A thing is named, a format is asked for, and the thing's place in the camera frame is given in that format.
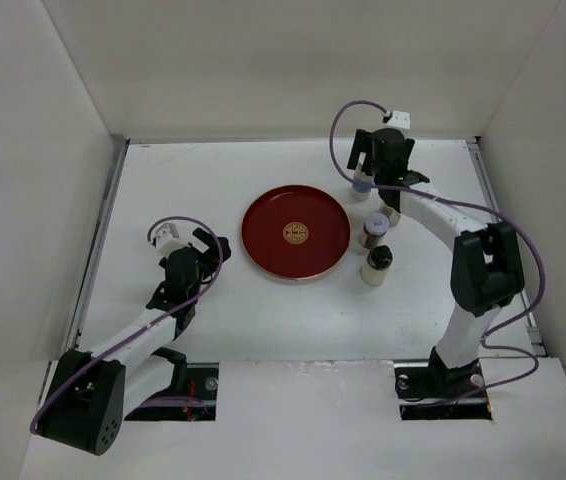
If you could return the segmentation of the tall silver-lid bead bottle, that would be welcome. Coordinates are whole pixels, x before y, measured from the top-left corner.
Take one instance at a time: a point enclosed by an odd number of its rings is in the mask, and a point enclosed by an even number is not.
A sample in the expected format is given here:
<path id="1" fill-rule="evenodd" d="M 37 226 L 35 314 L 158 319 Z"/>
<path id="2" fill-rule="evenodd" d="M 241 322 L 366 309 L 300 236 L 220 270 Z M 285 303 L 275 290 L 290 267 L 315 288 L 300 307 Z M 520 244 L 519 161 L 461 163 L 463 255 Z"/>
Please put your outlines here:
<path id="1" fill-rule="evenodd" d="M 351 197 L 357 202 L 366 201 L 371 194 L 373 177 L 364 173 L 363 164 L 365 156 L 359 155 L 353 174 L 353 183 L 350 191 Z"/>

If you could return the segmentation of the white-lid short jar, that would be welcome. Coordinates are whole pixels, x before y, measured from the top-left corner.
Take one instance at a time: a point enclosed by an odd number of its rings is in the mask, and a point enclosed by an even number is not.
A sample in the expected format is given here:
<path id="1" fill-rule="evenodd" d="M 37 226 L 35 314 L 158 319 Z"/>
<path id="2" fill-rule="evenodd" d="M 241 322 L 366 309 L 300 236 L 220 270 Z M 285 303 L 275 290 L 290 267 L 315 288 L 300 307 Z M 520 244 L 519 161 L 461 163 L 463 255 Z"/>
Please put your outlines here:
<path id="1" fill-rule="evenodd" d="M 371 212 L 364 219 L 359 243 L 363 248 L 371 250 L 381 244 L 389 228 L 390 222 L 386 215 Z"/>

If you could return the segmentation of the black-cap white jar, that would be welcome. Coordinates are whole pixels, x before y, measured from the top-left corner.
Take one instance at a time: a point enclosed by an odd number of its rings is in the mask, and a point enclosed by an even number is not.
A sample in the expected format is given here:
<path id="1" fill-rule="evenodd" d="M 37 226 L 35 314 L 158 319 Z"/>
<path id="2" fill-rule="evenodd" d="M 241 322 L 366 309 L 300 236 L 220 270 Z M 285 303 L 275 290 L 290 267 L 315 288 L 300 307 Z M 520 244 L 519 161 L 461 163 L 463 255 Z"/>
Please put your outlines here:
<path id="1" fill-rule="evenodd" d="M 393 254 L 387 245 L 372 248 L 360 269 L 364 283 L 369 286 L 380 286 L 388 275 L 393 262 Z"/>

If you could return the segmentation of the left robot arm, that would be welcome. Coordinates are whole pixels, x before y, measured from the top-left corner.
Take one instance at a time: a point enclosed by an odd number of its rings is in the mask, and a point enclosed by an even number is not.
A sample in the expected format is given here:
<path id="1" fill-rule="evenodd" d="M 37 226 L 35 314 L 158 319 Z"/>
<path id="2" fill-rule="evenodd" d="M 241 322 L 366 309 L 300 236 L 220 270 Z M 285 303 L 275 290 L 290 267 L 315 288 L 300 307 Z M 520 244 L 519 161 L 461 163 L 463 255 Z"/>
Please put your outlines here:
<path id="1" fill-rule="evenodd" d="M 194 234 L 208 249 L 189 244 L 162 258 L 166 279 L 151 298 L 146 314 L 128 329 L 94 351 L 76 349 L 59 359 L 45 402 L 30 423 L 30 433 L 93 455 L 107 451 L 127 415 L 124 402 L 132 398 L 127 375 L 152 360 L 153 386 L 169 399 L 187 387 L 187 373 L 170 362 L 176 353 L 165 345 L 181 334 L 194 306 L 217 280 L 229 249 L 203 222 L 185 216 L 163 218 L 150 228 L 148 239 L 158 238 L 158 228 L 173 221 L 197 226 Z"/>

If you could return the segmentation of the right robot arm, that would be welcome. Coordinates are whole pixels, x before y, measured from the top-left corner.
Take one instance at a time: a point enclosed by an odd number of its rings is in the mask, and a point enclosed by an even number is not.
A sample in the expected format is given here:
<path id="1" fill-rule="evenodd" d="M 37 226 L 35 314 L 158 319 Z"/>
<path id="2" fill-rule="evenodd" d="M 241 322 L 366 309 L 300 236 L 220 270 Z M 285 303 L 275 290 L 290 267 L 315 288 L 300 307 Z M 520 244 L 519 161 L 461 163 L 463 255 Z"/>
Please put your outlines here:
<path id="1" fill-rule="evenodd" d="M 433 347 L 428 365 L 416 376 L 401 374 L 398 385 L 416 397 L 452 399 L 468 390 L 477 373 L 480 341 L 500 310 L 524 286 L 516 231 L 505 222 L 486 223 L 445 204 L 429 179 L 408 167 L 415 141 L 394 128 L 370 134 L 364 169 L 392 222 L 407 216 L 452 253 L 450 289 L 455 301 L 447 328 Z"/>

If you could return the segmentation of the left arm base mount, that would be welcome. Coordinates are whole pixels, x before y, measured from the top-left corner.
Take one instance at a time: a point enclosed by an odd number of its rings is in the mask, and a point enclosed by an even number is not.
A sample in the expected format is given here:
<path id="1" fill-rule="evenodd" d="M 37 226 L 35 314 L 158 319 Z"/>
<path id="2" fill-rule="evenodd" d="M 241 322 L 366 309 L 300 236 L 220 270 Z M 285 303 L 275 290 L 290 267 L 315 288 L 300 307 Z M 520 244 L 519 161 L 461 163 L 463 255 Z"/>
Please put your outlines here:
<path id="1" fill-rule="evenodd" d="M 164 390 L 150 397 L 150 406 L 129 413 L 132 422 L 207 422 L 216 419 L 218 363 L 190 363 Z"/>

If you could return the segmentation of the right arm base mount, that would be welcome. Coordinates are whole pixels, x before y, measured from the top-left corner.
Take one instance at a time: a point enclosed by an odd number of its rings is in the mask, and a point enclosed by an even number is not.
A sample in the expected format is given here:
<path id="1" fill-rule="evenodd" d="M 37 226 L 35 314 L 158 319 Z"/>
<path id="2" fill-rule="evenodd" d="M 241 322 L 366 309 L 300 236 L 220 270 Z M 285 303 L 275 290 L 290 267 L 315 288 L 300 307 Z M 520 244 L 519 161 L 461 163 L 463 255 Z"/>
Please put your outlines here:
<path id="1" fill-rule="evenodd" d="M 478 361 L 447 371 L 429 364 L 398 364 L 394 368 L 399 414 L 404 421 L 491 420 Z"/>

